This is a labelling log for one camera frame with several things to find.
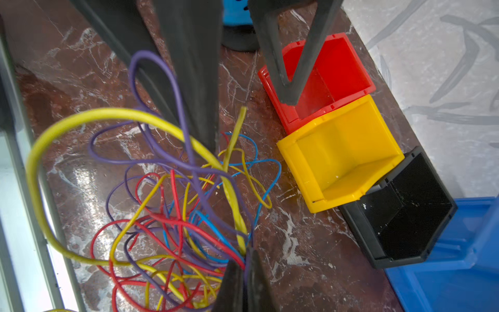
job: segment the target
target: red storage bin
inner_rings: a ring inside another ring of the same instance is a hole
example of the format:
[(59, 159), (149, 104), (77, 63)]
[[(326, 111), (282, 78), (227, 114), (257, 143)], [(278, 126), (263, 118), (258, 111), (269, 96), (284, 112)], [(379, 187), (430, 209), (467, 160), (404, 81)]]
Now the red storage bin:
[[(305, 40), (302, 40), (282, 49), (289, 80), (293, 79), (304, 45)], [(297, 106), (279, 101), (267, 66), (258, 72), (258, 76), (288, 134), (309, 121), (376, 90), (344, 32), (326, 37)]]

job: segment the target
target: red wire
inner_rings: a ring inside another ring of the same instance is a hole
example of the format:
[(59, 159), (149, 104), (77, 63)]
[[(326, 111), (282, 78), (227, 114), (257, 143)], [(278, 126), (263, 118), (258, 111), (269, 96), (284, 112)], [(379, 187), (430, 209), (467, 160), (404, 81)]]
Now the red wire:
[[(177, 185), (175, 183), (175, 170), (170, 171), (170, 180), (172, 184), (173, 202), (175, 203), (175, 210), (177, 211), (177, 219), (182, 220), (182, 214), (180, 213), (180, 203), (179, 195), (177, 194)], [(183, 227), (179, 227), (179, 256), (182, 255), (182, 247), (184, 245), (184, 230)]]
[[(212, 174), (212, 176), (210, 177), (210, 181), (213, 181), (213, 178), (215, 178), (215, 175)], [(203, 191), (208, 187), (208, 183), (203, 187)], [(198, 197), (198, 200), (194, 203), (194, 206), (189, 210), (189, 212), (187, 213), (187, 215), (190, 215), (191, 212), (194, 211), (194, 209), (198, 206), (199, 204), (199, 197)]]
[(184, 221), (177, 221), (177, 220), (167, 219), (167, 218), (165, 218), (165, 217), (163, 217), (162, 215), (159, 215), (159, 214), (151, 214), (150, 216), (153, 219), (155, 219), (155, 220), (157, 220), (159, 222), (164, 222), (164, 223), (168, 223), (168, 224), (171, 224), (171, 225), (182, 225), (182, 226), (185, 226), (187, 228), (190, 228), (194, 232), (202, 235), (205, 239), (207, 239), (213, 245), (215, 245), (218, 248), (220, 248), (226, 254), (228, 254), (229, 256), (231, 256), (234, 259), (234, 261), (237, 264), (239, 264), (239, 266), (244, 270), (245, 264), (242, 262), (242, 260), (231, 249), (229, 249), (227, 246), (225, 246), (224, 244), (222, 244), (219, 241), (217, 241), (216, 239), (214, 239), (210, 234), (208, 234), (205, 231), (201, 230), (199, 227), (195, 226), (194, 224), (190, 224), (190, 223), (184, 222)]
[[(225, 137), (226, 141), (227, 141), (227, 144), (230, 143), (229, 141), (229, 138), (226, 134), (222, 133), (223, 136)], [(147, 173), (145, 174), (138, 182), (137, 182), (137, 185), (135, 187), (135, 197), (137, 198), (137, 201), (141, 204), (142, 201), (141, 199), (139, 198), (138, 196), (138, 189), (139, 189), (139, 186), (140, 184), (142, 183), (142, 181), (144, 179), (146, 179), (147, 177), (149, 176), (154, 176), (154, 177), (157, 177), (157, 178), (160, 178), (160, 175), (157, 174), (157, 173)], [(215, 245), (217, 248), (221, 249), (222, 251), (224, 251), (226, 254), (228, 254), (229, 256), (231, 256), (243, 269), (245, 267), (243, 261), (240, 259), (240, 257), (237, 256), (237, 254), (235, 252), (233, 252), (230, 248), (228, 248), (227, 246), (223, 245), (222, 243), (220, 243), (218, 240), (216, 240), (215, 238), (213, 238), (211, 235), (209, 235), (208, 233), (206, 233), (205, 231), (201, 230), (199, 227), (193, 225), (193, 224), (190, 224), (190, 223), (187, 223), (187, 222), (184, 222), (182, 220), (182, 214), (181, 214), (181, 210), (180, 210), (180, 201), (179, 201), (179, 198), (178, 198), (178, 193), (177, 193), (177, 188), (176, 188), (176, 179), (175, 179), (175, 170), (171, 170), (170, 171), (170, 178), (171, 178), (171, 186), (172, 186), (172, 193), (173, 193), (173, 200), (174, 200), (174, 204), (175, 204), (175, 209), (176, 209), (176, 212), (177, 212), (177, 220), (174, 220), (174, 219), (168, 219), (165, 214), (162, 212), (162, 210), (160, 211), (160, 213), (156, 214), (156, 213), (152, 213), (147, 207), (145, 207), (145, 210), (146, 212), (149, 214), (149, 216), (145, 216), (145, 217), (142, 217), (142, 218), (139, 218), (138, 220), (136, 220), (136, 222), (134, 223), (135, 227), (138, 227), (140, 228), (143, 233), (145, 233), (146, 235), (148, 235), (149, 237), (151, 237), (158, 245), (160, 245), (164, 250), (167, 251), (168, 254), (170, 254), (174, 260), (173, 262), (171, 263), (170, 265), (170, 269), (168, 271), (168, 276), (167, 276), (167, 279), (166, 279), (166, 283), (165, 283), (165, 291), (167, 292), (168, 291), (168, 283), (170, 282), (170, 279), (171, 279), (171, 274), (173, 272), (173, 268), (175, 266), (175, 264), (177, 264), (177, 266), (179, 267), (180, 269), (180, 272), (183, 271), (182, 269), (182, 265), (181, 263), (183, 264), (186, 264), (188, 266), (191, 266), (193, 268), (196, 268), (202, 272), (205, 272), (205, 273), (208, 273), (212, 276), (218, 276), (218, 277), (222, 277), (224, 275), (224, 271), (222, 269), (222, 273), (219, 273), (219, 272), (215, 272), (215, 271), (211, 271), (211, 270), (208, 270), (208, 269), (205, 269), (203, 267), (200, 267), (200, 266), (197, 266), (193, 263), (191, 263), (190, 261), (186, 260), (186, 259), (183, 259), (182, 258), (182, 248), (183, 248), (183, 243), (184, 243), (184, 237), (183, 237), (183, 227), (187, 227), (195, 232), (197, 232), (199, 235), (203, 236), (205, 239), (207, 239), (208, 241), (210, 241), (213, 245)], [(210, 176), (210, 181), (213, 181), (213, 179), (215, 178), (215, 175), (211, 175)], [(208, 183), (205, 184), (205, 186), (203, 187), (203, 191), (208, 187)], [(163, 186), (160, 186), (161, 188), (161, 207), (164, 205), (165, 203), (165, 197), (164, 197), (164, 187)], [(187, 213), (187, 214), (191, 214), (191, 212), (197, 207), (197, 205), (199, 204), (200, 202), (200, 199), (198, 198), (197, 201), (195, 202), (194, 206), (192, 207), (192, 209)], [(172, 243), (175, 245), (175, 249), (174, 250), (170, 250), (165, 244), (163, 244), (163, 242), (161, 242), (158, 237), (156, 235), (154, 235), (147, 227), (152, 224), (153, 222), (155, 221), (158, 221), (160, 222), (161, 226), (163, 227), (164, 231), (166, 232), (167, 236), (168, 236), (168, 239), (172, 241)], [(115, 225), (115, 224), (118, 224), (118, 223), (125, 223), (125, 222), (129, 222), (129, 220), (116, 220), (114, 222), (110, 222), (108, 224), (106, 224), (105, 226), (103, 226), (101, 229), (99, 229), (99, 231), (95, 234), (95, 236), (92, 238), (92, 241), (91, 241), (91, 244), (90, 244), (90, 255), (93, 259), (95, 259), (95, 255), (94, 255), (94, 245), (95, 245), (95, 242), (96, 242), (96, 239), (97, 237), (100, 235), (100, 233), (105, 230), (107, 227), (109, 226), (112, 226), (112, 225)], [(179, 243), (177, 244), (176, 241), (172, 238), (171, 234), (170, 234), (170, 231), (168, 231), (167, 229), (167, 225), (170, 226), (170, 227), (178, 227), (179, 229)], [(132, 244), (130, 245), (128, 251), (132, 251), (133, 247), (136, 245), (136, 242), (138, 240), (138, 237), (139, 237), (140, 234), (137, 234), (134, 238), (134, 240), (132, 241)], [(158, 263), (160, 263), (161, 261), (163, 261), (165, 258), (162, 258), (162, 259), (159, 259), (158, 261), (156, 261), (153, 266), (156, 266)], [(110, 261), (109, 262), (109, 269), (110, 271), (106, 271), (103, 267), (101, 266), (98, 266), (98, 269), (100, 271), (102, 271), (105, 275), (111, 277), (111, 279), (113, 280), (113, 282), (115, 283), (115, 286), (113, 288), (113, 293), (112, 293), (112, 307), (113, 307), (113, 311), (117, 312), (118, 311), (118, 308), (117, 308), (117, 303), (116, 303), (116, 295), (117, 295), (117, 291), (119, 290), (120, 293), (124, 296), (124, 298), (126, 299), (126, 301), (128, 301), (128, 303), (130, 303), (133, 307), (135, 307), (137, 310), (139, 311), (154, 311), (154, 310), (150, 310), (150, 309), (146, 309), (142, 306), (140, 306), (137, 302), (135, 302), (128, 293), (126, 293), (126, 291), (123, 289), (123, 286), (124, 285), (135, 285), (135, 286), (145, 286), (146, 283), (145, 282), (141, 282), (141, 281), (134, 281), (132, 279), (134, 278), (137, 278), (139, 277), (141, 274), (136, 274), (136, 275), (133, 275), (133, 276), (130, 276), (130, 277), (117, 277), (115, 272), (114, 272), (114, 266), (113, 266), (113, 263)], [(188, 307), (188, 308), (193, 308), (193, 304), (192, 304), (192, 299), (194, 298), (194, 296), (198, 295), (198, 294), (203, 294), (204, 292), (203, 291), (200, 291), (199, 290), (199, 287), (201, 286), (201, 283), (198, 283), (196, 289), (189, 295), (189, 291), (188, 289), (184, 286), (184, 284), (180, 284), (180, 287), (179, 287), (179, 290), (181, 291), (181, 293), (184, 295), (184, 297), (186, 298), (186, 300), (181, 303), (178, 307), (176, 308), (172, 308), (172, 309), (169, 309), (169, 310), (165, 310), (166, 308), (166, 299), (163, 300), (162, 302), (162, 310), (161, 311), (176, 311), (178, 309), (181, 309), (183, 307)]]
[[(131, 304), (133, 307), (135, 307), (137, 310), (139, 311), (142, 311), (142, 312), (156, 312), (156, 310), (150, 310), (150, 309), (146, 309), (144, 307), (142, 307), (140, 304), (136, 303), (131, 297), (130, 295), (123, 289), (123, 286), (121, 285), (121, 282), (118, 281), (118, 279), (116, 278), (116, 274), (114, 273), (114, 267), (113, 267), (113, 262), (111, 259), (109, 259), (109, 271), (111, 273), (111, 278), (115, 284), (114, 286), (114, 289), (113, 289), (113, 294), (112, 294), (112, 297), (113, 297), (113, 302), (112, 302), (112, 306), (113, 306), (113, 310), (115, 312), (118, 312), (118, 306), (116, 304), (116, 291), (115, 289), (119, 289), (119, 291), (121, 292), (121, 294), (123, 295), (123, 297), (125, 297), (125, 299), (128, 301), (129, 304)], [(177, 307), (175, 308), (171, 308), (171, 309), (168, 309), (168, 310), (163, 310), (164, 312), (174, 312), (178, 309), (181, 309), (183, 308), (188, 302), (190, 302), (192, 300), (192, 298), (194, 298), (195, 294), (197, 293), (199, 287), (201, 286), (201, 283), (198, 283), (198, 285), (196, 286), (196, 289), (194, 290), (194, 292), (188, 297), (186, 298), (186, 300), (184, 302), (182, 302), (181, 304), (179, 304)]]
[[(135, 197), (137, 198), (137, 201), (139, 202), (139, 204), (142, 204), (142, 201), (139, 198), (139, 186), (140, 186), (140, 183), (142, 183), (142, 181), (144, 181), (144, 179), (147, 178), (147, 177), (149, 177), (149, 176), (155, 176), (158, 179), (161, 178), (161, 176), (159, 174), (157, 174), (156, 172), (149, 172), (149, 173), (145, 174), (142, 178), (140, 178), (139, 182), (137, 182), (137, 185), (135, 186)], [(160, 204), (160, 207), (162, 207), (163, 206), (163, 200), (165, 199), (165, 189), (164, 189), (163, 185), (160, 186), (160, 190), (161, 190), (161, 204)]]
[[(137, 201), (141, 204), (142, 201), (140, 200), (139, 198), (139, 194), (138, 194), (138, 191), (139, 191), (139, 186), (140, 186), (140, 183), (145, 179), (147, 178), (148, 176), (150, 175), (154, 175), (155, 177), (157, 177), (158, 179), (161, 178), (161, 176), (155, 172), (149, 172), (147, 173), (146, 175), (144, 175), (142, 178), (140, 178), (140, 180), (137, 182), (137, 185), (135, 186), (135, 197), (137, 198)], [(164, 202), (165, 202), (165, 190), (164, 190), (164, 187), (163, 185), (160, 186), (160, 190), (161, 190), (161, 203), (160, 203), (160, 207), (163, 206)], [(175, 242), (175, 240), (173, 239), (173, 237), (171, 236), (170, 234), (170, 231), (168, 231), (166, 229), (166, 227), (162, 224), (163, 226), (163, 230), (165, 231), (166, 235), (168, 236), (168, 238), (170, 239), (170, 241), (173, 242), (173, 245), (175, 245), (175, 248), (178, 249), (178, 245), (177, 243)], [(135, 245), (135, 243), (137, 242), (137, 239), (139, 238), (139, 234), (135, 236), (132, 244), (130, 245), (130, 249), (129, 251), (132, 249), (132, 247)]]
[(225, 134), (225, 132), (220, 132), (220, 133), (224, 136), (225, 140), (227, 141), (227, 145), (229, 145), (230, 144), (229, 137)]
[[(95, 240), (97, 238), (97, 236), (104, 230), (106, 229), (107, 227), (111, 226), (111, 225), (114, 225), (116, 223), (125, 223), (125, 222), (129, 222), (130, 220), (116, 220), (114, 222), (110, 222), (108, 224), (106, 224), (105, 226), (103, 226), (101, 229), (99, 229), (99, 231), (97, 231), (97, 233), (95, 234), (94, 238), (92, 239), (92, 242), (90, 243), (90, 256), (92, 258), (95, 259), (95, 256), (94, 256), (94, 252), (93, 252), (93, 246), (95, 244)], [(135, 225), (137, 227), (139, 227), (141, 230), (144, 230), (144, 232), (149, 235), (156, 243), (158, 243), (163, 249), (165, 249), (173, 258), (177, 259), (179, 262), (182, 262), (182, 263), (185, 263), (186, 265), (188, 266), (191, 266), (191, 267), (194, 267), (200, 271), (203, 271), (205, 273), (208, 273), (208, 274), (211, 274), (211, 275), (214, 275), (214, 276), (219, 276), (219, 277), (222, 277), (223, 274), (222, 273), (219, 273), (219, 272), (215, 272), (215, 271), (211, 271), (211, 270), (208, 270), (208, 269), (205, 269), (203, 267), (200, 267), (198, 265), (195, 265), (193, 263), (191, 263), (189, 260), (186, 260), (186, 259), (183, 259), (183, 258), (180, 258), (179, 256), (177, 256), (177, 254), (175, 254), (173, 251), (171, 251), (170, 249), (168, 249), (168, 247), (165, 246), (165, 244), (163, 244), (163, 242), (161, 242), (148, 228), (146, 228), (144, 225), (138, 223), (137, 221), (135, 221)]]

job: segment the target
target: tangled wires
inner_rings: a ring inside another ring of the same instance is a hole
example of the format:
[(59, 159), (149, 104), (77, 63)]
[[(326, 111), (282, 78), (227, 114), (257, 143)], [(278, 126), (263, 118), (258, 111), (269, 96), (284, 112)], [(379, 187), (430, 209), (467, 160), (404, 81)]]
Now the tangled wires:
[[(142, 58), (155, 62), (168, 76), (176, 99), (180, 128), (161, 119), (140, 99), (135, 87), (135, 72), (137, 62)], [(115, 285), (112, 292), (114, 311), (118, 310), (116, 300), (118, 292), (137, 310), (154, 311), (150, 309), (149, 302), (151, 286), (160, 295), (155, 311), (209, 310), (217, 296), (222, 282), (221, 277), (224, 275), (228, 261), (233, 260), (241, 268), (245, 268), (246, 248), (248, 245), (252, 245), (253, 232), (260, 211), (262, 207), (268, 209), (272, 207), (269, 192), (280, 177), (280, 163), (274, 159), (259, 160), (255, 142), (240, 134), (247, 110), (245, 107), (241, 109), (233, 132), (222, 134), (228, 147), (216, 157), (196, 139), (189, 136), (179, 87), (173, 73), (160, 57), (148, 51), (139, 51), (132, 58), (129, 72), (130, 86), (139, 103), (138, 109), (100, 108), (71, 115), (48, 128), (34, 144), (26, 164), (26, 176), (36, 218), (47, 241), (56, 250), (75, 261), (98, 266), (100, 271), (112, 279)], [(130, 121), (118, 123), (95, 133), (90, 140), (88, 152), (98, 161), (128, 165), (128, 168), (124, 172), (123, 181), (114, 187), (106, 200), (105, 208), (110, 222), (95, 233), (90, 246), (90, 258), (88, 258), (68, 250), (52, 232), (44, 213), (37, 183), (37, 172), (39, 161), (53, 140), (84, 123), (106, 119)], [(94, 146), (101, 134), (134, 122), (137, 123), (147, 145), (154, 154), (153, 159), (114, 160), (103, 158), (97, 154)], [(150, 126), (161, 129), (183, 141), (188, 162), (166, 152), (152, 135)], [(238, 138), (243, 138), (253, 144), (255, 157), (252, 161), (247, 162), (244, 151), (235, 147)], [(195, 152), (206, 161), (206, 165), (196, 165)], [(234, 152), (241, 153), (241, 162), (230, 163)], [(263, 162), (273, 162), (279, 168), (276, 178), (267, 189), (249, 173), (252, 166)], [(162, 169), (162, 174), (150, 172), (143, 176), (128, 176), (128, 172), (133, 166), (151, 163), (157, 164)], [(255, 218), (245, 206), (242, 195), (237, 188), (235, 177), (238, 175), (246, 177), (259, 202)], [(172, 198), (169, 200), (165, 197), (165, 185), (163, 184), (166, 179), (170, 181), (172, 193)], [(129, 182), (132, 180), (137, 181), (133, 193), (129, 188)], [(155, 186), (149, 195), (142, 199), (139, 196), (139, 188), (144, 181), (152, 182)], [(110, 199), (120, 187), (124, 187), (129, 197), (137, 205), (140, 205), (130, 219), (115, 220), (109, 211)], [(179, 194), (179, 188), (184, 188), (183, 194)], [(160, 206), (156, 208), (148, 206), (158, 190), (160, 190)], [(220, 193), (226, 197), (234, 220), (233, 226), (222, 220), (209, 203), (209, 198), (217, 192), (216, 190), (223, 191)], [(109, 259), (96, 259), (95, 242), (99, 235), (109, 227), (115, 227), (119, 231), (109, 247)], [(147, 236), (153, 240), (161, 252), (149, 257), (134, 259), (131, 253), (141, 236)], [(122, 244), (125, 259), (118, 260), (116, 259), (116, 251), (120, 244)], [(131, 267), (136, 274), (127, 277), (118, 276), (116, 267)], [(125, 289), (127, 286), (144, 287), (143, 304), (138, 303), (128, 294)]]

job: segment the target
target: storage bin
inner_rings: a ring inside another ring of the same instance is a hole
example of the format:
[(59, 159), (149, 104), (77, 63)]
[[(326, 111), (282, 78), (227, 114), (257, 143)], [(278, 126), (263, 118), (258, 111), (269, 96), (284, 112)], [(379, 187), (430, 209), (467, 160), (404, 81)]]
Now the storage bin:
[(385, 270), (406, 312), (499, 311), (499, 199), (456, 203), (426, 262)]
[(277, 146), (312, 213), (358, 200), (404, 159), (370, 95), (310, 121)]
[(371, 265), (383, 269), (426, 260), (456, 208), (418, 146), (341, 212)]
[[(302, 40), (291, 43), (282, 50), (290, 81), (293, 79), (304, 45), (305, 40)], [(287, 134), (316, 117), (376, 90), (345, 33), (329, 35), (326, 38), (296, 106), (279, 101), (266, 66), (258, 72), (258, 76)]]

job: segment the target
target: blue storage bin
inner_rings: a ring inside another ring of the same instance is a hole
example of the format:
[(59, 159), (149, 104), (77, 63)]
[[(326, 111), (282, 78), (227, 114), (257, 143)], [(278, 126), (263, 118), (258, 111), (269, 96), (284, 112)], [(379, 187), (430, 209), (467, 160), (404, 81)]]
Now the blue storage bin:
[(499, 311), (499, 197), (456, 203), (426, 262), (385, 270), (406, 312)]

